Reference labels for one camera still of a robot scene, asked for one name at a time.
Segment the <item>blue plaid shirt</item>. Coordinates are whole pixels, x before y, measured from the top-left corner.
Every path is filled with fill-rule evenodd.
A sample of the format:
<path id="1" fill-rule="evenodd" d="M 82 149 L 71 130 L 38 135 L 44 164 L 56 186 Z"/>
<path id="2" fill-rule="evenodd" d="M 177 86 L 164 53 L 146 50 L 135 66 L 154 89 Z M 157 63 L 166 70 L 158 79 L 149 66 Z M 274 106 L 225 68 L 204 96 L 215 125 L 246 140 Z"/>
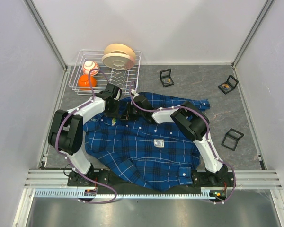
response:
<path id="1" fill-rule="evenodd" d="M 83 129 L 86 152 L 128 182 L 161 192 L 193 183 L 200 154 L 174 123 L 118 119 L 112 126 L 112 118 L 100 113 Z M 164 140 L 163 148 L 154 146 L 158 139 Z"/>

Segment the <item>round orange picture brooch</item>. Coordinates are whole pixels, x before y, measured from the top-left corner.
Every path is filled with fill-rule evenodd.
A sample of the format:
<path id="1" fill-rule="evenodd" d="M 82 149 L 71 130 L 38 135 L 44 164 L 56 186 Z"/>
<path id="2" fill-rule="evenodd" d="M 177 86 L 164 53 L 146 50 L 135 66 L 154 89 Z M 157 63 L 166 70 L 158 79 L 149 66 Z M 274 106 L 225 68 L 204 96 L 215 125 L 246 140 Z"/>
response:
<path id="1" fill-rule="evenodd" d="M 168 84 L 170 82 L 170 78 L 164 78 L 163 82 Z"/>

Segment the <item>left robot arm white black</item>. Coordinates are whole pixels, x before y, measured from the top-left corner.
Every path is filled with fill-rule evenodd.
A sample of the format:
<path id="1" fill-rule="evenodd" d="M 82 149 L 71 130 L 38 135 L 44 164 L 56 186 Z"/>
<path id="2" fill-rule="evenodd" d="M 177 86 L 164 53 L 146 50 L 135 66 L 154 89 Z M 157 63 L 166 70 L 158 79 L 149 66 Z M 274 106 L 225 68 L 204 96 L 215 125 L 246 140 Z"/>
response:
<path id="1" fill-rule="evenodd" d="M 117 117 L 122 90 L 108 83 L 106 88 L 93 93 L 86 102 L 70 110 L 57 110 L 48 136 L 48 143 L 62 155 L 78 173 L 78 181 L 84 186 L 94 182 L 93 165 L 83 152 L 83 126 L 94 116 L 105 113 Z"/>

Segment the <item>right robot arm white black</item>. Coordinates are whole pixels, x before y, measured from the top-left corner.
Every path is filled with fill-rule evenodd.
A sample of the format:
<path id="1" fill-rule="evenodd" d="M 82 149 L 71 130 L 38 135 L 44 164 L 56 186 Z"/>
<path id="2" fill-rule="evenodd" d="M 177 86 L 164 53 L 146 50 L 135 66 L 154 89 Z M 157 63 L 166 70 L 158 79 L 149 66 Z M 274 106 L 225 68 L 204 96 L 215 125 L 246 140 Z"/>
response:
<path id="1" fill-rule="evenodd" d="M 193 172 L 195 184 L 230 186 L 233 183 L 227 165 L 212 144 L 208 118 L 192 103 L 185 101 L 177 106 L 155 108 L 145 96 L 137 95 L 126 105 L 121 119 L 129 121 L 140 117 L 151 124 L 175 123 L 180 132 L 194 142 L 205 164 L 204 174 Z"/>

